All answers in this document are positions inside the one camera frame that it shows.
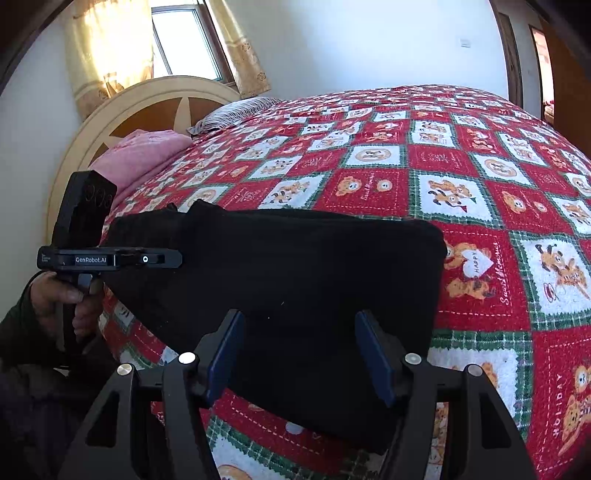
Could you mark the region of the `person's left forearm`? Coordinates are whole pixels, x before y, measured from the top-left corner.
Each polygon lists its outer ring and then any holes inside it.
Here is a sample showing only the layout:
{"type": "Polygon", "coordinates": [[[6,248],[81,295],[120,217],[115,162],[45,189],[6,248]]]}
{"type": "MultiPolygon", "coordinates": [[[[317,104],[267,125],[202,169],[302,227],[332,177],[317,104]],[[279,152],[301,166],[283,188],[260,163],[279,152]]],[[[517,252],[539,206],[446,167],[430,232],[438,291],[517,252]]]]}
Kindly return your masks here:
{"type": "Polygon", "coordinates": [[[29,287],[1,322],[1,476],[54,479],[116,362],[99,328],[67,357],[40,325],[29,287]]]}

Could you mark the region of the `person's left hand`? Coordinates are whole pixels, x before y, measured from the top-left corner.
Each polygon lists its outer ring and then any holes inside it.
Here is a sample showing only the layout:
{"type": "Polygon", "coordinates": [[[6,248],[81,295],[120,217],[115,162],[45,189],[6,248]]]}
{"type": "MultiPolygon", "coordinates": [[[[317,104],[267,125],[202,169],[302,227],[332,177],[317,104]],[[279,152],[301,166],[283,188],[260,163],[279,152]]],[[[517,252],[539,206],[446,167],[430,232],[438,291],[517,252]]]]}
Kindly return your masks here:
{"type": "Polygon", "coordinates": [[[84,294],[73,286],[60,282],[55,273],[45,272],[31,283],[29,293],[36,318],[50,336],[56,337],[61,331],[57,320],[59,304],[74,306],[71,325],[78,338],[98,329],[104,298],[104,287],[100,279],[93,280],[89,292],[84,294]]]}

